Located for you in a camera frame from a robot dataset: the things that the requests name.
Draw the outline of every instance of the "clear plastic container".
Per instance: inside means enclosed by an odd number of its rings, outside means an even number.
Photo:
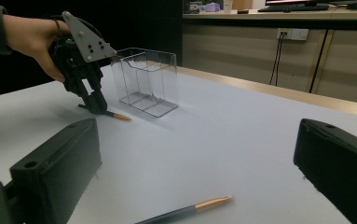
[[[178,107],[175,54],[123,49],[111,66],[120,102],[157,118]]]

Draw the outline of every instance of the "desk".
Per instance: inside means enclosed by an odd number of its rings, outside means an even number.
[[[237,14],[233,9],[230,14],[224,11],[200,12],[200,14],[184,14],[184,24],[224,25],[244,27],[275,27],[356,30],[357,10],[330,7],[325,11],[304,12],[258,12],[250,9],[248,14]]]
[[[177,223],[349,223],[293,155],[303,118],[357,135],[356,103],[179,68],[180,106],[156,119],[118,102],[103,72],[109,109],[132,122],[78,108],[58,82],[0,95],[0,181],[66,125],[96,118],[103,165],[69,223],[130,224],[226,195],[231,203]]]

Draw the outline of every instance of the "metal bracket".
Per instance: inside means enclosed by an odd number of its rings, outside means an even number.
[[[71,35],[85,62],[91,63],[101,59],[111,58],[117,54],[109,43],[106,43],[102,38],[94,34],[90,28],[84,25],[70,12],[64,11],[62,17],[70,28]]]

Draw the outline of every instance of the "screw hole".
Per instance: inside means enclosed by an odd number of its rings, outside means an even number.
[[[36,161],[30,161],[24,165],[25,168],[33,168],[35,166],[36,166]]]

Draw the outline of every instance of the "computer monitor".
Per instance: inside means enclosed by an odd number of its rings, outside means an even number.
[[[317,4],[328,4],[334,1],[331,0],[266,0],[265,6],[277,6],[277,5],[304,5],[304,6],[316,6]]]

